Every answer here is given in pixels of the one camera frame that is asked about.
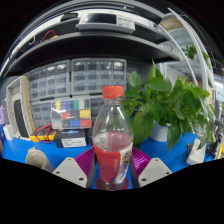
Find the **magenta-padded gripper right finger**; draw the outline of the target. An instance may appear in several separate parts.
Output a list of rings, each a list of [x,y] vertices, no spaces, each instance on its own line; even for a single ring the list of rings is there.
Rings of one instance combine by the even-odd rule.
[[[159,158],[150,158],[137,148],[132,149],[130,161],[132,186],[141,188],[172,173]]]

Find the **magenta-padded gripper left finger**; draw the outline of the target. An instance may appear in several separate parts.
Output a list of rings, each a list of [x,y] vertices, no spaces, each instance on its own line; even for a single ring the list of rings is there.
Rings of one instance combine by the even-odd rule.
[[[96,154],[90,148],[75,158],[67,157],[53,174],[84,188],[92,188],[96,170]]]

